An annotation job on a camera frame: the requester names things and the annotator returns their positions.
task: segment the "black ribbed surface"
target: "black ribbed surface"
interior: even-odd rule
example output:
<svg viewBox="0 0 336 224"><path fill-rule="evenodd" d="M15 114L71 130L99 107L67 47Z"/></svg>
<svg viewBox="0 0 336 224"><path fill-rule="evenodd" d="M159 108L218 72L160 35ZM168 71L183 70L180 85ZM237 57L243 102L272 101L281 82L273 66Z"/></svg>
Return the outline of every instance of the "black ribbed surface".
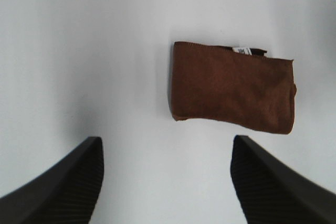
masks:
<svg viewBox="0 0 336 224"><path fill-rule="evenodd" d="M96 141L24 224L89 223L103 181L102 143Z"/></svg>
<svg viewBox="0 0 336 224"><path fill-rule="evenodd" d="M249 224L327 224L282 184L269 167L237 136L231 177Z"/></svg>

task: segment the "brown microfiber towel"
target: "brown microfiber towel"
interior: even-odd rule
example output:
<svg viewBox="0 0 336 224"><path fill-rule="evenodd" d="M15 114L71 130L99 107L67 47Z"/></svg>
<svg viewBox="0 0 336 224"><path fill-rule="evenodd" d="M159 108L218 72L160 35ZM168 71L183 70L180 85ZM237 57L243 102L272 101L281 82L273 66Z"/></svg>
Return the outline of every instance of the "brown microfiber towel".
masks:
<svg viewBox="0 0 336 224"><path fill-rule="evenodd" d="M294 123L292 60L229 47L175 42L171 107L175 120L205 118L288 134Z"/></svg>

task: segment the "fabric tag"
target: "fabric tag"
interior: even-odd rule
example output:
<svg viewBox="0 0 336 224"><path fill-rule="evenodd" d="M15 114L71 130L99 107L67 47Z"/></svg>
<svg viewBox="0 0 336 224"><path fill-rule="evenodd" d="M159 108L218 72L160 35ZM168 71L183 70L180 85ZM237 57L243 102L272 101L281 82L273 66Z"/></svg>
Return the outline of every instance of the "fabric tag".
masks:
<svg viewBox="0 0 336 224"><path fill-rule="evenodd" d="M252 55L249 47L233 47L232 50L240 54Z"/></svg>

